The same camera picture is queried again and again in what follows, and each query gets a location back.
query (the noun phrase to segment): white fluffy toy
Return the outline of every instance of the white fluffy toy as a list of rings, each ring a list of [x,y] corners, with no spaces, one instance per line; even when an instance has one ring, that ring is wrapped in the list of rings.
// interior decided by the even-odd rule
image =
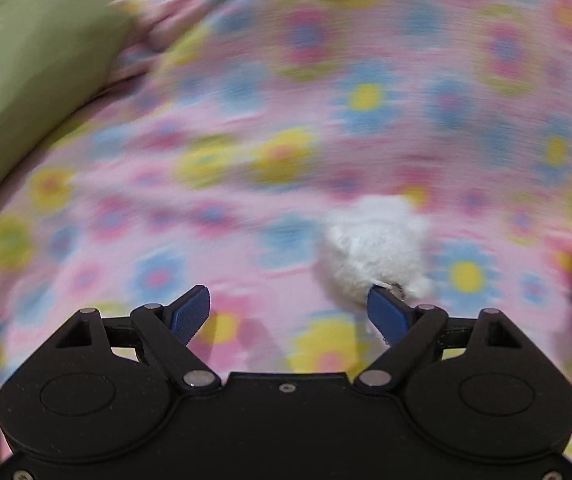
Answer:
[[[323,219],[322,266],[358,303],[365,303],[372,285],[401,300],[421,300],[431,291],[423,257],[428,227],[403,196],[364,196]]]

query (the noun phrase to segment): bed sheet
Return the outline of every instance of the bed sheet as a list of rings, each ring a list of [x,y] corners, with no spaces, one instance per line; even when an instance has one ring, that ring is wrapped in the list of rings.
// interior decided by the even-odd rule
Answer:
[[[423,302],[503,309],[572,379],[572,0],[179,15],[143,84],[6,188],[0,384],[77,309],[123,316],[195,283],[212,314],[191,348],[224,377],[354,374],[384,345],[316,243],[325,211],[372,193],[431,219]]]

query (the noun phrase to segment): pillow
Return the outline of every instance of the pillow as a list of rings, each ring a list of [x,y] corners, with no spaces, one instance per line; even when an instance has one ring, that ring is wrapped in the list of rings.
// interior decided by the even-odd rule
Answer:
[[[130,28],[103,0],[0,0],[0,182],[102,87]]]

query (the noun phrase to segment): floral fabric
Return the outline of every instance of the floral fabric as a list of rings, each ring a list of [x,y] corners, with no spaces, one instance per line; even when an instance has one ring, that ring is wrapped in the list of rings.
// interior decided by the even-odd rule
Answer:
[[[366,193],[431,218],[423,301],[503,309],[572,378],[572,0],[209,1],[1,208],[0,384],[77,309],[195,283],[224,376],[356,373],[383,342],[315,263]]]

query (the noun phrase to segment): black object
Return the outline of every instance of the black object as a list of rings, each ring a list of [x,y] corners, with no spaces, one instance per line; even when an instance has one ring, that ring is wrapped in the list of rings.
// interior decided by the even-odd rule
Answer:
[[[222,386],[185,346],[209,309],[196,286],[130,317],[74,314],[0,391],[15,451],[0,479],[572,480],[572,386],[498,310],[450,319],[374,287],[391,348],[354,383],[234,372]],[[442,360],[450,348],[466,350]]]

